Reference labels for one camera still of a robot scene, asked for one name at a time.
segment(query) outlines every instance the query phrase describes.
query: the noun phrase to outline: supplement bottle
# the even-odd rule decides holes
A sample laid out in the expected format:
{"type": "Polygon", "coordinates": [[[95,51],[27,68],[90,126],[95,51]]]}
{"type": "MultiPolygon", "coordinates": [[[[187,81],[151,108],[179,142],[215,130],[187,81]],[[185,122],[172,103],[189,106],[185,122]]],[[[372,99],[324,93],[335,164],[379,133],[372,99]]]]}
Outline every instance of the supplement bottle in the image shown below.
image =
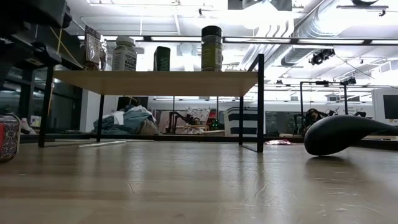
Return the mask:
{"type": "Polygon", "coordinates": [[[223,66],[223,31],[218,26],[201,30],[201,70],[220,72],[223,66]]]}
{"type": "Polygon", "coordinates": [[[118,37],[113,51],[112,71],[136,71],[137,52],[134,40],[130,37],[118,37]]]}

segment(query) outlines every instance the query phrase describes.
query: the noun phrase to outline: small wooden shelf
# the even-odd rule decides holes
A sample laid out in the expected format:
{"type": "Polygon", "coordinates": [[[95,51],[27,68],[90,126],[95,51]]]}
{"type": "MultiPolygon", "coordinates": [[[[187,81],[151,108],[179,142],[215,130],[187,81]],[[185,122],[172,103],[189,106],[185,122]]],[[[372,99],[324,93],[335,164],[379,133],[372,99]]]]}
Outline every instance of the small wooden shelf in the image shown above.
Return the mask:
{"type": "Polygon", "coordinates": [[[57,71],[67,84],[100,95],[244,96],[256,72],[92,72],[57,71]]]}

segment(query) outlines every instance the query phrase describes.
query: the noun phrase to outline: white container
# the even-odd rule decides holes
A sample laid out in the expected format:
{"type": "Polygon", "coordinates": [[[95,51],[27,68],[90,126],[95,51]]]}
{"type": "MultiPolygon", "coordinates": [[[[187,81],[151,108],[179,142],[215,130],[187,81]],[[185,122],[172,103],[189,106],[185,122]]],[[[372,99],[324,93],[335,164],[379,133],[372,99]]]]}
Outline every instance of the white container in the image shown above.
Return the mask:
{"type": "Polygon", "coordinates": [[[112,71],[136,71],[137,52],[134,40],[130,37],[118,37],[113,51],[112,71]]]}

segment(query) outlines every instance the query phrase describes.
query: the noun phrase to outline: blue fabric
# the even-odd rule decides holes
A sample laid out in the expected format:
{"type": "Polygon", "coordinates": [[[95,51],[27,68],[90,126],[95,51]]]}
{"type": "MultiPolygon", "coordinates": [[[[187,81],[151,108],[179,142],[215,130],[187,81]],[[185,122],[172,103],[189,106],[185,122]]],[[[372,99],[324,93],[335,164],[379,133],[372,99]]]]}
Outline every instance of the blue fabric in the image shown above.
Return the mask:
{"type": "MultiPolygon", "coordinates": [[[[153,121],[150,114],[141,111],[128,111],[123,114],[123,125],[114,124],[114,117],[109,116],[103,119],[103,134],[139,134],[145,119],[153,121]]],[[[94,122],[94,132],[98,128],[98,120],[94,122]]]]}

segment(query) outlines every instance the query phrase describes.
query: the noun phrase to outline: wooden tabletop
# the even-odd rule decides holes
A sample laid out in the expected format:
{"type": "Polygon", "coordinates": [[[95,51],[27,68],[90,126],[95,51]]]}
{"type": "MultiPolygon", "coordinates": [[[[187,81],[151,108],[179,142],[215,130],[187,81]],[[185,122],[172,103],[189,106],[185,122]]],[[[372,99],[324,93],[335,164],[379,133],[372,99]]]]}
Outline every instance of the wooden tabletop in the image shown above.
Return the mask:
{"type": "Polygon", "coordinates": [[[256,72],[96,72],[57,71],[65,83],[101,95],[244,96],[256,72]]]}
{"type": "Polygon", "coordinates": [[[0,164],[1,224],[393,224],[398,153],[304,146],[23,144],[0,164]]]}

